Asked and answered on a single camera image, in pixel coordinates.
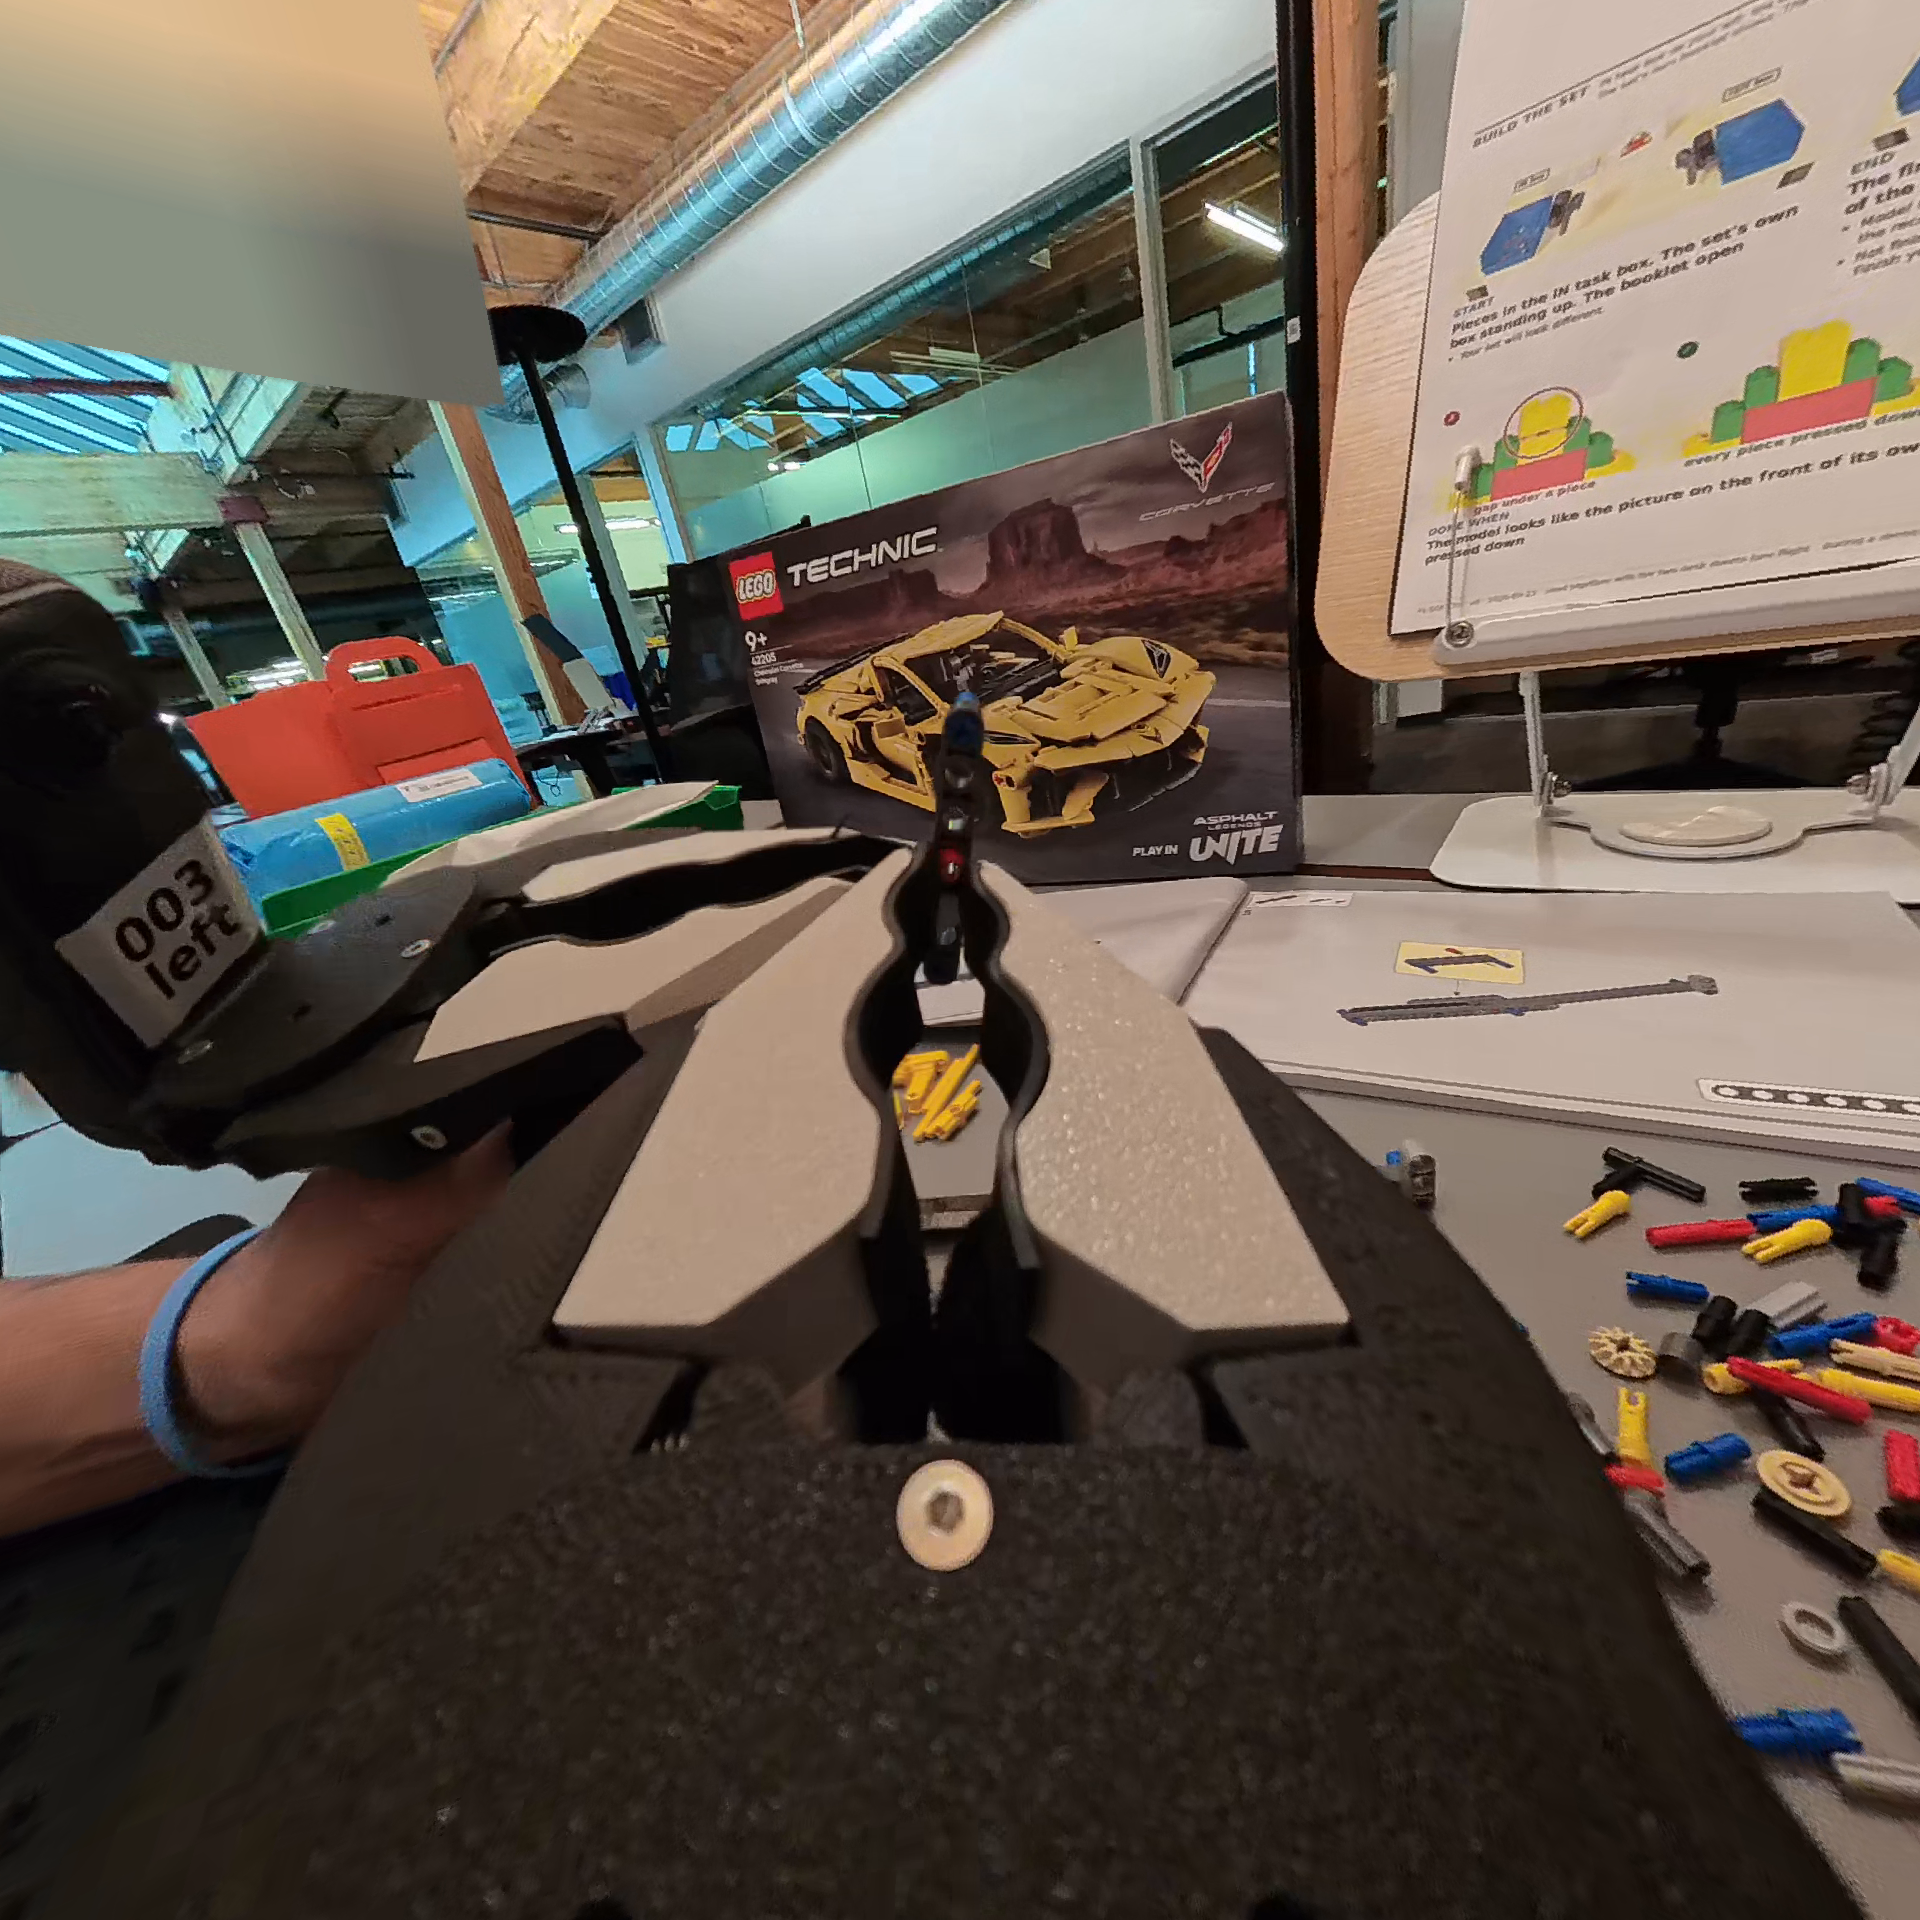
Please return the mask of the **metal ventilation duct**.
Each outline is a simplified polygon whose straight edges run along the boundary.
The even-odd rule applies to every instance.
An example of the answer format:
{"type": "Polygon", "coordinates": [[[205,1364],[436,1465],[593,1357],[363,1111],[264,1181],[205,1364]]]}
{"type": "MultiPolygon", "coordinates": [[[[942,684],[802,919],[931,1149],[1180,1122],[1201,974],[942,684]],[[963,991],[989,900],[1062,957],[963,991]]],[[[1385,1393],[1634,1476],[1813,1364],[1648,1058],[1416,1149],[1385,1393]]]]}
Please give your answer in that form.
{"type": "Polygon", "coordinates": [[[554,295],[600,333],[916,83],[1001,3],[830,4],[825,33],[687,132],[554,295]]]}

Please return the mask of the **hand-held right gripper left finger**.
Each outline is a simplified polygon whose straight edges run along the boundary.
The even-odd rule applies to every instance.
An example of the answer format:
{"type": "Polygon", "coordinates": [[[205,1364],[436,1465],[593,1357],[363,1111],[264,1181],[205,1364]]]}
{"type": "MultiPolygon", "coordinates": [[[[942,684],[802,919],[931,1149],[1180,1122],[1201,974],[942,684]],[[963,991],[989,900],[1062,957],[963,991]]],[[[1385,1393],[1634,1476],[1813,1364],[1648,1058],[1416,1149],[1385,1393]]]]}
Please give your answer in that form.
{"type": "Polygon", "coordinates": [[[885,858],[709,1008],[549,1328],[579,1349],[742,1364],[825,1423],[916,1442],[931,1301],[889,1068],[858,1046],[901,957],[885,858]]]}

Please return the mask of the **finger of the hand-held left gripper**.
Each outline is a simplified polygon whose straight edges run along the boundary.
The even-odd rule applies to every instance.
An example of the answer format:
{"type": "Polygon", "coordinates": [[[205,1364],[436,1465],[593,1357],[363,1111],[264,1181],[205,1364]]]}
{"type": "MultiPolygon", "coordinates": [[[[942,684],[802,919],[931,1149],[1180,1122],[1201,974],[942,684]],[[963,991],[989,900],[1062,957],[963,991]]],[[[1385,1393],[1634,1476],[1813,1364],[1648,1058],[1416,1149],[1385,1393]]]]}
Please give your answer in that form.
{"type": "Polygon", "coordinates": [[[415,1046],[421,1064],[593,1018],[630,1032],[700,1015],[771,962],[848,878],[808,878],[777,897],[704,906],[620,943],[540,941],[489,962],[446,999],[415,1046]]]}
{"type": "Polygon", "coordinates": [[[680,915],[782,895],[816,878],[862,878],[903,852],[898,839],[852,829],[692,832],[554,862],[528,878],[527,915],[680,915]]]}

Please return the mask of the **lego set box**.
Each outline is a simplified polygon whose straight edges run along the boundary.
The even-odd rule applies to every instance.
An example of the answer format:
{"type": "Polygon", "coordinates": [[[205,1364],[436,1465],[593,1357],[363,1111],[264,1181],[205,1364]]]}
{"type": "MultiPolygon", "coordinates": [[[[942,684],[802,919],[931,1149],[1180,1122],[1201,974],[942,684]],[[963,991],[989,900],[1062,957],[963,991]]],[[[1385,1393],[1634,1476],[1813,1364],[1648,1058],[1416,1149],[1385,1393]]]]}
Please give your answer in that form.
{"type": "Polygon", "coordinates": [[[922,839],[971,692],[1023,883],[1294,873],[1292,438],[1246,398],[692,563],[782,823],[922,839]]]}

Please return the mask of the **pile of mixed lego pins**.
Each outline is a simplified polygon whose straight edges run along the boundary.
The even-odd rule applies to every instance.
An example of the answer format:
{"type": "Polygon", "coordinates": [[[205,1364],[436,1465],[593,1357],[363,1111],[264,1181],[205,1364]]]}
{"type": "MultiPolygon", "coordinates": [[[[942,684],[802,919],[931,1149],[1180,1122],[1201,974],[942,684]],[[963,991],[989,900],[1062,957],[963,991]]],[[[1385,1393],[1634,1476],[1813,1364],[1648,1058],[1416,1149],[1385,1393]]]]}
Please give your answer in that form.
{"type": "Polygon", "coordinates": [[[1885,1600],[1916,1596],[1916,1320],[1882,1301],[1904,1276],[1916,1187],[1851,1177],[1744,1179],[1737,1210],[1708,1212],[1704,1182],[1607,1143],[1592,1200],[1565,1231],[1585,1244],[1627,1220],[1640,1194],[1688,1210],[1644,1229],[1650,1254],[1722,1250],[1747,1268],[1834,1254],[1861,1292],[1831,1312],[1809,1272],[1748,1301],[1659,1268],[1628,1268],[1632,1306],[1670,1314],[1659,1336],[1603,1324],[1585,1338],[1615,1381],[1612,1428],[1574,1401],[1656,1568],[1686,1591],[1712,1583],[1708,1554],[1670,1510],[1672,1494],[1736,1491],[1762,1535],[1823,1568],[1830,1599],[1785,1599],[1779,1631],[1804,1661],[1860,1663],[1916,1722],[1916,1644],[1885,1600]]]}

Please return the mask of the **blue wristband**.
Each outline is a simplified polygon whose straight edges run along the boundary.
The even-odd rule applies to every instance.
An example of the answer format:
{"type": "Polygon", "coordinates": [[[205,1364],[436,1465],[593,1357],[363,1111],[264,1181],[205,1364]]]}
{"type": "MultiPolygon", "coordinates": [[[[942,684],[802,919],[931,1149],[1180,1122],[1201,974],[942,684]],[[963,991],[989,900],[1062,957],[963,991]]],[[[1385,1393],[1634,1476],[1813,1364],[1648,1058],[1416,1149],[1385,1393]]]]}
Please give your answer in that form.
{"type": "Polygon", "coordinates": [[[253,1481],[280,1476],[291,1463],[291,1450],[238,1461],[214,1461],[205,1453],[201,1430],[187,1418],[187,1383],[177,1357],[181,1331],[203,1287],[260,1233],[264,1227],[245,1227],[190,1259],[159,1299],[141,1336],[137,1368],[141,1428],[161,1461],[184,1479],[253,1481]]]}

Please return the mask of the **black floor lamp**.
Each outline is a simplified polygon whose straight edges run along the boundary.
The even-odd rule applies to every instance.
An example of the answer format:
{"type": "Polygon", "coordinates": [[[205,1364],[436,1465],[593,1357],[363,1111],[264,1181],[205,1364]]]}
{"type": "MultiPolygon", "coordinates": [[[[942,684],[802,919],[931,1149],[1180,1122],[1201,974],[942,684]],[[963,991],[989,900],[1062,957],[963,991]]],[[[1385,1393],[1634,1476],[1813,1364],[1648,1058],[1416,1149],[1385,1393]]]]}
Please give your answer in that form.
{"type": "Polygon", "coordinates": [[[654,757],[658,780],[670,780],[674,777],[672,756],[668,753],[668,743],[660,736],[647,701],[645,674],[632,650],[632,634],[628,625],[632,602],[609,558],[606,517],[599,506],[590,506],[585,496],[542,379],[542,371],[549,364],[556,364],[585,349],[587,326],[576,315],[542,302],[496,304],[489,310],[488,323],[498,367],[520,371],[528,390],[540,438],[549,452],[556,482],[564,493],[564,503],[573,516],[578,541],[583,542],[595,601],[603,610],[603,619],[608,622],[616,657],[621,660],[621,672],[626,674],[632,692],[632,712],[654,757]]]}

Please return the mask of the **group of yellow lego pieces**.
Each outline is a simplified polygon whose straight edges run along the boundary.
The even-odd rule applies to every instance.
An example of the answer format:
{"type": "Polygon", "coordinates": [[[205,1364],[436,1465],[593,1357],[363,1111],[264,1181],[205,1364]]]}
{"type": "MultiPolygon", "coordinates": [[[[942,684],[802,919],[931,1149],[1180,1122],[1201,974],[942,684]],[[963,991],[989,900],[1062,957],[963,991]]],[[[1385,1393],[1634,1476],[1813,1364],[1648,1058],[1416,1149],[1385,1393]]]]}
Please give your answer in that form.
{"type": "Polygon", "coordinates": [[[981,1101],[980,1046],[913,1049],[894,1069],[894,1120],[910,1143],[948,1143],[971,1125],[981,1101]]]}

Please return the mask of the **green plastic bin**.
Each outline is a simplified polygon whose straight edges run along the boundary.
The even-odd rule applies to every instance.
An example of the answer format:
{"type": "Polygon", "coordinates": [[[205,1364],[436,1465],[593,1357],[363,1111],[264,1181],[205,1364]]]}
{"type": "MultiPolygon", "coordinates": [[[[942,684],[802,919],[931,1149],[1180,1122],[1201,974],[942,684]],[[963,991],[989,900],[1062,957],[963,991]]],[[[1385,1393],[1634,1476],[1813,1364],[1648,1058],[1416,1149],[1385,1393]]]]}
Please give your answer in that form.
{"type": "Polygon", "coordinates": [[[410,855],[428,852],[431,848],[423,848],[419,852],[395,855],[380,862],[370,865],[367,869],[342,870],[325,878],[313,878],[301,883],[297,888],[289,888],[280,895],[268,895],[258,904],[258,913],[264,925],[274,937],[297,937],[311,925],[323,922],[338,907],[346,906],[354,899],[367,897],[380,888],[380,883],[395,873],[395,869],[408,860],[410,855]]]}

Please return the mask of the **person's left hand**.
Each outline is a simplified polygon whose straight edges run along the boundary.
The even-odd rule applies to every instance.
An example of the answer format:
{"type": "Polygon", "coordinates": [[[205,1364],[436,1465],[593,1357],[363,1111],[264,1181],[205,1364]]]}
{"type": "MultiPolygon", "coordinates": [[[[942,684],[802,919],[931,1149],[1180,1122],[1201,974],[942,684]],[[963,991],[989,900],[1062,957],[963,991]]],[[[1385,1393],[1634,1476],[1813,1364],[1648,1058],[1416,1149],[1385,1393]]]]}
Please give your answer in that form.
{"type": "Polygon", "coordinates": [[[503,1122],[404,1181],[319,1172],[265,1235],[257,1383],[276,1436],[304,1434],[424,1270],[506,1192],[503,1122]]]}

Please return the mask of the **dark grey lego beam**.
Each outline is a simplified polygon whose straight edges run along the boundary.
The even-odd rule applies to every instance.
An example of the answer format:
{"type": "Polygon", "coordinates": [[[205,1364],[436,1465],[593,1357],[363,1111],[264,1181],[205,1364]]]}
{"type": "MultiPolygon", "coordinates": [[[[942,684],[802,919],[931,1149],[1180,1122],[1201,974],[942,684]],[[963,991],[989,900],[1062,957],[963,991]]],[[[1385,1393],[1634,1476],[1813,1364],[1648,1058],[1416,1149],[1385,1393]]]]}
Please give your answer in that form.
{"type": "Polygon", "coordinates": [[[952,706],[940,732],[938,777],[935,777],[935,823],[934,823],[934,907],[931,934],[922,959],[925,979],[931,986],[952,984],[966,959],[966,941],[973,915],[973,899],[978,892],[975,873],[975,826],[980,818],[980,784],[983,763],[983,712],[978,692],[963,688],[952,706]],[[942,885],[938,876],[938,852],[948,845],[966,848],[967,869],[958,885],[942,885]]]}

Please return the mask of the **blue wrapped roll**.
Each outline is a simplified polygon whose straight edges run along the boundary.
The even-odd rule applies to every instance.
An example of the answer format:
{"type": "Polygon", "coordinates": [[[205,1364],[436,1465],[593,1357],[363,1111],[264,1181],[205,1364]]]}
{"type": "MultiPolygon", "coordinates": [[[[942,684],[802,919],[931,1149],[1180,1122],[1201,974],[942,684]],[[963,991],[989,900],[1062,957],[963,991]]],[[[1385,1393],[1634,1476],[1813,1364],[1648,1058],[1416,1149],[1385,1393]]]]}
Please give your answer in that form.
{"type": "Polygon", "coordinates": [[[516,768],[498,757],[364,788],[330,802],[220,826],[253,900],[438,848],[533,808],[516,768]]]}

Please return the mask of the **printed instruction sheet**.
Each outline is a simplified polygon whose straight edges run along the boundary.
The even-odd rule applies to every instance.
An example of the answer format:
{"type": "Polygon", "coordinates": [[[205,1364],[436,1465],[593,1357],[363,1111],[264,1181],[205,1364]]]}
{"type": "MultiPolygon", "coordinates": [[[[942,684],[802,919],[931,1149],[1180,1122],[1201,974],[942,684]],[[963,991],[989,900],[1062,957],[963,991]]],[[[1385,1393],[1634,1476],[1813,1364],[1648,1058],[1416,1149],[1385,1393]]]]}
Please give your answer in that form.
{"type": "Polygon", "coordinates": [[[1916,3],[1464,4],[1391,634],[1916,615],[1916,3]]]}

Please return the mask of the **wooden document stand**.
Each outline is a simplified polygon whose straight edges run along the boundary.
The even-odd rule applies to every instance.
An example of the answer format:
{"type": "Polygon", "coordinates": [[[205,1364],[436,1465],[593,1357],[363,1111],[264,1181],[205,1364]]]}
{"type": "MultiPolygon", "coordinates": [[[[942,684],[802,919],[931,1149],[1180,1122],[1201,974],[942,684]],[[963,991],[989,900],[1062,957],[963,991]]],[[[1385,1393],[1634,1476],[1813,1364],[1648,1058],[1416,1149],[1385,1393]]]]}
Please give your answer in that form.
{"type": "Polygon", "coordinates": [[[1807,629],[1643,636],[1596,650],[1464,653],[1456,634],[1391,634],[1407,467],[1427,315],[1437,196],[1411,211],[1357,279],[1331,427],[1315,622],[1333,657],[1376,681],[1517,674],[1528,792],[1469,807],[1435,876],[1466,889],[1660,895],[1885,895],[1916,906],[1916,720],[1858,777],[1830,788],[1562,792],[1548,768],[1541,674],[1593,664],[1726,664],[1789,647],[1913,640],[1913,616],[1807,629]]]}

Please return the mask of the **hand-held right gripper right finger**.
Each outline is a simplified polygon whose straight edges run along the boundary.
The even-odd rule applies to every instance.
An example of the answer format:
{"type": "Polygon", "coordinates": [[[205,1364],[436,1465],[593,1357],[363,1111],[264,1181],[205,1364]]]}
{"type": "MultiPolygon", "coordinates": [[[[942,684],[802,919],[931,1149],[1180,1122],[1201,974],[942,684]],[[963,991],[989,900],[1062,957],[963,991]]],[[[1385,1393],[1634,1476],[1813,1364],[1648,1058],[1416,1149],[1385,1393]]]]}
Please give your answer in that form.
{"type": "Polygon", "coordinates": [[[1344,1341],[1347,1306],[1188,1011],[1010,873],[981,889],[1004,915],[1001,978],[1045,1044],[1007,1202],[1038,1254],[1035,1345],[1076,1387],[1115,1390],[1344,1341]]]}

